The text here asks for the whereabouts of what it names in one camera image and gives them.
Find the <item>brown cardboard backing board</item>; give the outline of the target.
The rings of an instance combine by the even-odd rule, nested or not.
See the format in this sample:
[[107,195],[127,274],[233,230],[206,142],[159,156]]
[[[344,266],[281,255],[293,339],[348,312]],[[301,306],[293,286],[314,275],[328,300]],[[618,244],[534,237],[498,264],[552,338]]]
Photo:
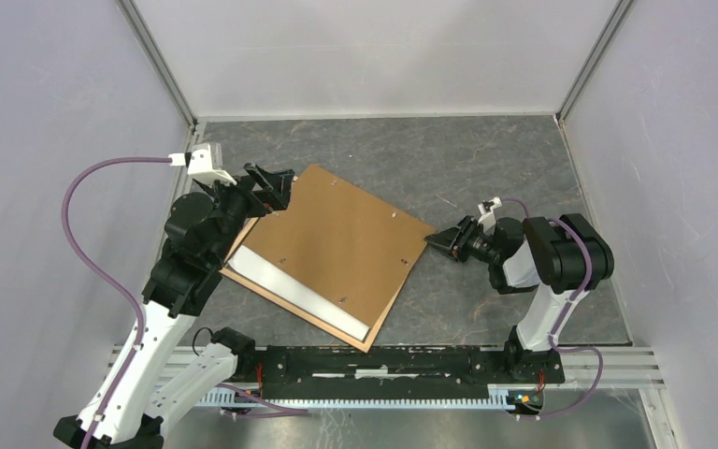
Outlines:
[[433,226],[311,165],[287,210],[259,219],[241,246],[373,327]]

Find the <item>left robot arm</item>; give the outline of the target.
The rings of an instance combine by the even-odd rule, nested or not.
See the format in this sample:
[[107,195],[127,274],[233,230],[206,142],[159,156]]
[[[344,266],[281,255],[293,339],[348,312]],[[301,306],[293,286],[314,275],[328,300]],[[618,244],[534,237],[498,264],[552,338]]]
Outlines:
[[295,173],[244,166],[236,181],[215,181],[180,196],[165,223],[161,256],[136,298],[80,248],[69,223],[73,194],[96,170],[130,163],[114,158],[88,167],[71,182],[61,218],[68,243],[92,271],[130,303],[136,320],[91,401],[61,418],[54,437],[70,448],[160,448],[168,434],[217,383],[249,379],[256,369],[254,341],[228,327],[216,332],[205,350],[181,373],[157,388],[156,382],[177,343],[193,326],[223,276],[229,250],[244,224],[289,206]]

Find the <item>landscape photo print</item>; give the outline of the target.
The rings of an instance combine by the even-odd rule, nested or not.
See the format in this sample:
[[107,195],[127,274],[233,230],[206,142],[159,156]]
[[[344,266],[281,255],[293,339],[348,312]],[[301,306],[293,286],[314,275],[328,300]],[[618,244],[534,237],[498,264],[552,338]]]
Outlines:
[[305,286],[281,268],[272,265],[254,251],[240,246],[227,264],[235,272],[258,283],[284,300],[324,320],[326,323],[362,341],[370,329],[348,312],[342,310],[312,288]]

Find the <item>wooden picture frame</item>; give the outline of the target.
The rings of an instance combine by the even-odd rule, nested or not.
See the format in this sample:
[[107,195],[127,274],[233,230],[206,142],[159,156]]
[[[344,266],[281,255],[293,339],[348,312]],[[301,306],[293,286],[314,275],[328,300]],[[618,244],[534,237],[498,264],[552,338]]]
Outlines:
[[232,268],[229,268],[227,263],[224,263],[223,268],[221,270],[221,274],[225,278],[230,279],[230,280],[236,282],[237,284],[249,289],[253,293],[276,304],[277,306],[282,307],[283,309],[292,313],[293,315],[297,316],[298,318],[301,318],[302,320],[308,322],[309,324],[311,324],[315,327],[318,327],[320,330],[326,332],[327,334],[330,334],[332,337],[337,338],[341,342],[346,343],[349,346],[351,346],[352,348],[359,350],[360,352],[363,352],[363,353],[367,353],[370,350],[370,348],[373,346],[373,343],[375,342],[376,338],[378,337],[378,334],[381,331],[381,327],[383,326],[390,310],[394,306],[395,301],[397,300],[397,298],[405,284],[404,282],[402,282],[398,286],[396,292],[393,294],[389,303],[386,305],[385,309],[381,313],[376,324],[368,330],[368,332],[366,333],[366,338],[362,341],[359,341],[358,339],[351,337],[346,332],[343,332],[342,330],[337,329],[336,327],[326,323],[324,320],[297,307],[295,304],[292,304],[289,301],[284,300],[282,297],[276,295],[275,293],[264,288],[263,286],[259,285],[258,283],[251,281],[248,278],[240,275],[239,273],[235,272]]

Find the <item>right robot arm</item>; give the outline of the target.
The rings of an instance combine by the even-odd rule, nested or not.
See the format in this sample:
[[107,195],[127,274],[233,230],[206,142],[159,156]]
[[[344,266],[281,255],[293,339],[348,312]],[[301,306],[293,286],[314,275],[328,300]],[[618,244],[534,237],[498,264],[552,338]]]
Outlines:
[[502,217],[493,224],[466,216],[424,240],[453,261],[485,263],[489,283],[500,295],[534,293],[504,345],[502,367],[515,382],[556,364],[568,318],[614,271],[610,245],[579,213],[522,221]]

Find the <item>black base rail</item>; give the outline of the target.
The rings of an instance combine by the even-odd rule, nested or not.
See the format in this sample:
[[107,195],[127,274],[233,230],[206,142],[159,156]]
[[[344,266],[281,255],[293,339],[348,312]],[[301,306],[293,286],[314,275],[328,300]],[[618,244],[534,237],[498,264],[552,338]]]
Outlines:
[[265,399],[480,399],[491,385],[563,384],[560,355],[501,347],[268,346],[239,362],[234,383],[257,382]]

